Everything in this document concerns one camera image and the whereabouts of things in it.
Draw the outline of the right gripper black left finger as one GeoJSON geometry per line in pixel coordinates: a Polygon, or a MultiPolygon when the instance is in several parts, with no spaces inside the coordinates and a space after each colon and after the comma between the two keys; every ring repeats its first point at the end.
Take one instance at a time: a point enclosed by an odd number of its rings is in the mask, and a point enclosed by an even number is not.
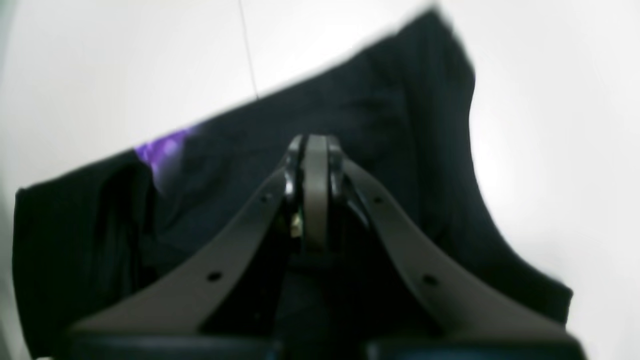
{"type": "Polygon", "coordinates": [[[291,228],[318,212],[318,136],[296,136],[285,157],[227,226],[174,271],[76,323],[69,360],[281,360],[262,330],[293,243],[291,228]]]}

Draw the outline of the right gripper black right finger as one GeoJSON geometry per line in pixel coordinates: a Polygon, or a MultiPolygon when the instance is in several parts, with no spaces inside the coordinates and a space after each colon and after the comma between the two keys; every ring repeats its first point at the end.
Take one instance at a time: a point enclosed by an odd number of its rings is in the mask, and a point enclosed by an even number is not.
{"type": "Polygon", "coordinates": [[[317,138],[317,244],[328,249],[329,206],[346,203],[377,235],[395,273],[434,318],[436,339],[369,341],[368,360],[584,360],[579,341],[557,323],[526,309],[466,271],[423,234],[387,189],[345,156],[333,136],[317,138]]]}

